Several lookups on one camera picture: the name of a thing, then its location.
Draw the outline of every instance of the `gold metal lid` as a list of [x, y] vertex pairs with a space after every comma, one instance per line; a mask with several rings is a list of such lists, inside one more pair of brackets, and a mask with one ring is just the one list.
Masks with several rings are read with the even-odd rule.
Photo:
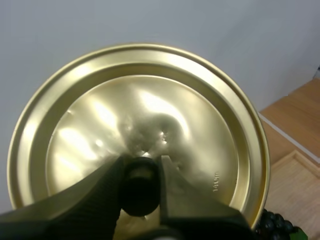
[[[169, 155], [204, 194], [239, 209], [253, 228], [265, 203], [269, 154], [257, 112], [208, 61], [156, 44], [127, 44], [71, 62], [34, 94], [8, 153], [14, 208], [51, 196], [105, 161]], [[116, 232], [154, 227], [121, 213]]]

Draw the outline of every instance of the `white wall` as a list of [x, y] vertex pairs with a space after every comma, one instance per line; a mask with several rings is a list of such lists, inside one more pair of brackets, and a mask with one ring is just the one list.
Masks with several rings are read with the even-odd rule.
[[311, 80], [320, 0], [0, 0], [0, 212], [6, 158], [36, 89], [73, 59], [111, 44], [163, 43], [225, 71], [258, 110]]

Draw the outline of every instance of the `wooden surface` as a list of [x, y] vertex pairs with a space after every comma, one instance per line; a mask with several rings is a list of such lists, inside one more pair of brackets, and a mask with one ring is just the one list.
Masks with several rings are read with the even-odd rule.
[[[274, 130], [269, 124], [261, 120], [266, 139], [269, 147], [270, 154], [270, 164], [274, 164], [279, 161], [284, 156], [288, 155], [294, 150], [300, 151], [300, 149], [287, 140], [284, 136]], [[317, 165], [317, 163], [309, 157], [304, 152], [300, 151], [302, 155], [304, 155], [307, 159], [309, 159], [313, 164]]]
[[319, 167], [293, 151], [271, 165], [265, 208], [299, 226], [310, 240], [320, 239]]
[[261, 113], [310, 152], [320, 157], [319, 78], [313, 79], [268, 106]]

